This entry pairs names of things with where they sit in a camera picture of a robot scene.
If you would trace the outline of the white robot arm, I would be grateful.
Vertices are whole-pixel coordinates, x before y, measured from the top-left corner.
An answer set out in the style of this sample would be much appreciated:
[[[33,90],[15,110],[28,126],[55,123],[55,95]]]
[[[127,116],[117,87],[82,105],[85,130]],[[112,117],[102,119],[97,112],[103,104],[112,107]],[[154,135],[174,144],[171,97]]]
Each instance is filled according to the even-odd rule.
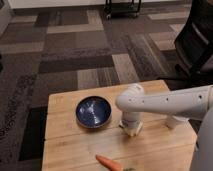
[[[213,85],[146,94],[139,84],[117,96],[120,125],[130,136],[142,127],[142,112],[200,120],[190,171],[213,171]]]

